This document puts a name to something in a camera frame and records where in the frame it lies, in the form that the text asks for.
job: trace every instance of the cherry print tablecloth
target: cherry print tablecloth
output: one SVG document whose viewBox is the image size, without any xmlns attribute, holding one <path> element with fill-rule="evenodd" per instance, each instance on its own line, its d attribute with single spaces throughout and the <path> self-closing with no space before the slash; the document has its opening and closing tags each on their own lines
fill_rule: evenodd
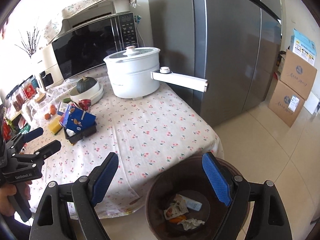
<svg viewBox="0 0 320 240">
<path fill-rule="evenodd" d="M 193 154 L 211 151 L 224 157 L 217 134 L 166 83 L 161 83 L 151 95 L 134 101 L 116 97 L 107 76 L 98 81 L 104 85 L 105 93 L 91 109 L 97 116 L 96 134 L 72 146 L 63 131 L 54 136 L 46 127 L 48 123 L 43 123 L 44 134 L 27 144 L 30 153 L 54 139 L 62 144 L 61 150 L 45 161 L 43 177 L 31 185 L 33 212 L 50 181 L 74 182 L 88 175 L 110 152 L 118 154 L 119 167 L 104 200 L 95 208 L 99 218 L 138 210 L 144 205 L 154 178 Z M 64 83 L 55 93 L 60 92 L 59 98 L 64 98 L 71 87 Z M 71 217 L 76 218 L 71 203 L 69 210 Z"/>
</svg>

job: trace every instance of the tile floor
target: tile floor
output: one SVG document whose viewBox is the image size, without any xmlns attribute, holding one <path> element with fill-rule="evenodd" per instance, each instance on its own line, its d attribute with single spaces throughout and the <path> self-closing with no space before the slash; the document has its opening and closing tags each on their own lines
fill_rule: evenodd
<svg viewBox="0 0 320 240">
<path fill-rule="evenodd" d="M 320 114 L 311 116 L 303 108 L 289 128 L 268 108 L 269 98 L 214 130 L 222 141 L 225 160 L 248 181 L 275 182 L 293 239 L 304 240 L 313 228 L 311 220 L 320 216 Z M 102 224 L 112 240 L 156 239 L 148 228 L 144 209 L 130 216 L 102 220 Z M 244 240 L 248 226 L 249 220 L 237 240 Z"/>
</svg>

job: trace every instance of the microwave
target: microwave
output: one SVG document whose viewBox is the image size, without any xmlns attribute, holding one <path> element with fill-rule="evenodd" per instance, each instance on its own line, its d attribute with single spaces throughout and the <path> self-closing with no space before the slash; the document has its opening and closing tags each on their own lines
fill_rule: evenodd
<svg viewBox="0 0 320 240">
<path fill-rule="evenodd" d="M 103 59 L 128 46 L 138 47 L 132 12 L 94 18 L 59 35 L 53 52 L 64 80 L 105 64 Z"/>
</svg>

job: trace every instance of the green pumpkin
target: green pumpkin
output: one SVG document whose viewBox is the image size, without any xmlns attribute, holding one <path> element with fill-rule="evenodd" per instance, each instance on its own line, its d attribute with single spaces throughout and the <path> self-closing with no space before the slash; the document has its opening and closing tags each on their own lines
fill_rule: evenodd
<svg viewBox="0 0 320 240">
<path fill-rule="evenodd" d="M 77 83 L 77 91 L 79 94 L 82 94 L 92 88 L 96 83 L 97 81 L 92 77 L 82 77 Z"/>
</svg>

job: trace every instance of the black plastic tray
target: black plastic tray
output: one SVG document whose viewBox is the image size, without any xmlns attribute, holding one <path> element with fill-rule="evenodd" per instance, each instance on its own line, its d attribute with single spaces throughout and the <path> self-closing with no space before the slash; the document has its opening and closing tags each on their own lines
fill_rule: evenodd
<svg viewBox="0 0 320 240">
<path fill-rule="evenodd" d="M 94 122 L 93 126 L 90 126 L 89 128 L 81 131 L 80 133 L 74 134 L 73 136 L 69 136 L 67 134 L 67 129 L 66 128 L 63 128 L 63 130 L 64 130 L 64 135 L 66 136 L 66 139 L 69 140 L 70 143 L 74 144 L 77 141 L 82 140 L 84 137 L 88 137 L 88 136 L 96 133 L 97 132 L 97 123 Z"/>
</svg>

